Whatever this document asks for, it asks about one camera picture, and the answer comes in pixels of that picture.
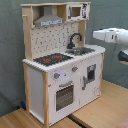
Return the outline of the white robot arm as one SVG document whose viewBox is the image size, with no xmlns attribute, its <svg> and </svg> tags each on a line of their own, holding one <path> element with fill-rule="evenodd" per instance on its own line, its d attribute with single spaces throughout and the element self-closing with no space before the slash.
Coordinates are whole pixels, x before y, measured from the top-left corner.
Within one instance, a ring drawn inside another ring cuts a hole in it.
<svg viewBox="0 0 128 128">
<path fill-rule="evenodd" d="M 118 60 L 128 65 L 128 30 L 119 28 L 108 28 L 93 32 L 93 37 L 107 43 L 122 44 L 123 47 L 118 53 Z"/>
</svg>

